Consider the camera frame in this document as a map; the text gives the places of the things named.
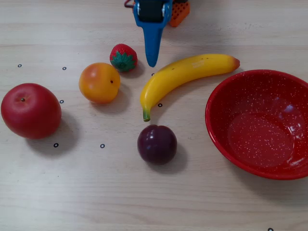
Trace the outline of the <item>blue gripper with motor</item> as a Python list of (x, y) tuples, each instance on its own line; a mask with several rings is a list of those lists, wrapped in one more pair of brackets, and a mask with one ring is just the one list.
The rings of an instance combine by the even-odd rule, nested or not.
[(171, 19), (171, 0), (135, 0), (133, 14), (137, 26), (145, 26), (144, 42), (147, 63), (150, 67), (155, 67), (163, 28)]

